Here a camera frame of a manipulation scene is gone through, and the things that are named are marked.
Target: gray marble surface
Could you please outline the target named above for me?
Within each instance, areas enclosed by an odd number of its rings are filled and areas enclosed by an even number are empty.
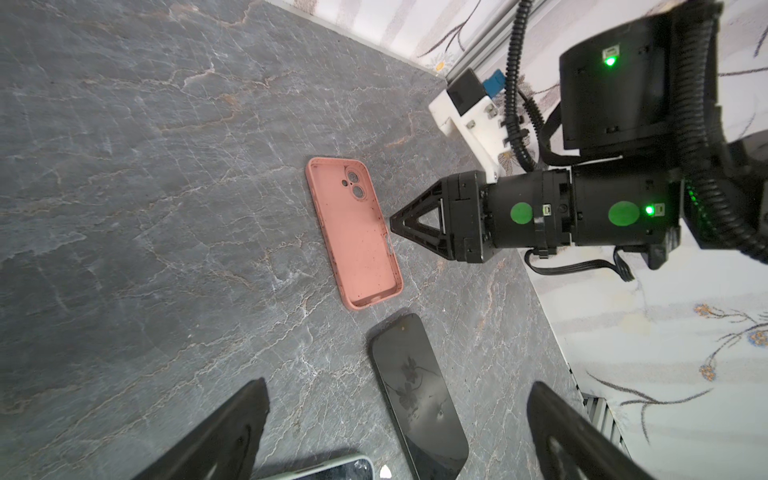
[[[541,379],[578,394],[518,254],[399,238],[403,293],[341,304],[304,166],[365,161],[385,215],[474,168],[427,112],[441,81],[247,0],[2,3],[0,472],[130,478],[250,379],[254,477],[352,450],[409,473],[365,334],[419,313],[471,455],[535,478]]]

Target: green dot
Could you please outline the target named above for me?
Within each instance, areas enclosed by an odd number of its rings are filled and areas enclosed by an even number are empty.
[[[513,222],[525,225],[533,219],[533,208],[525,202],[520,202],[512,207],[509,216]]]
[[[640,208],[632,202],[616,202],[608,211],[608,219],[617,227],[627,227],[640,218]]]

